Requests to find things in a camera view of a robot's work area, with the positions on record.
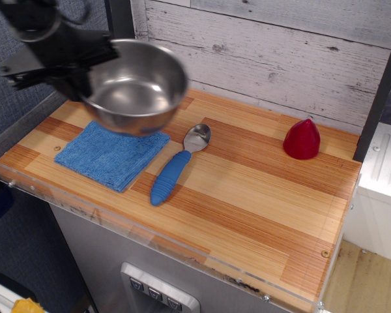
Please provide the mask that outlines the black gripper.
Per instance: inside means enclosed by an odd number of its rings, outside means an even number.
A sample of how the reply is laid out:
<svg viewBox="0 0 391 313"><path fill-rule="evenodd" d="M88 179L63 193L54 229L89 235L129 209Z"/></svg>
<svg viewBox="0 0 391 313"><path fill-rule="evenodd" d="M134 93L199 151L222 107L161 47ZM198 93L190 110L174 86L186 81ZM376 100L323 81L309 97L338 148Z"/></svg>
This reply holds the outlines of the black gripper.
<svg viewBox="0 0 391 313"><path fill-rule="evenodd" d="M24 47L0 66L17 89L46 82L69 100L92 94L89 71L119 56L106 31L77 29L63 19L10 19L12 35Z"/></svg>

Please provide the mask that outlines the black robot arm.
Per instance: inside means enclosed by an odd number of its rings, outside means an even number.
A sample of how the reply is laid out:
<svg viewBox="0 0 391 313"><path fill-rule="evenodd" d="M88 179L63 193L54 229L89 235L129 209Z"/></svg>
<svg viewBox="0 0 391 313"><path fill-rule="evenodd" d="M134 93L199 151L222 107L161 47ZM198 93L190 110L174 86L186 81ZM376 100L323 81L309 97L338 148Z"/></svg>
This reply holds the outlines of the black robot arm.
<svg viewBox="0 0 391 313"><path fill-rule="evenodd" d="M93 93L89 72L117 58L107 31L78 29L56 1L0 1L12 36L24 47L0 67L17 90L46 83L72 101Z"/></svg>

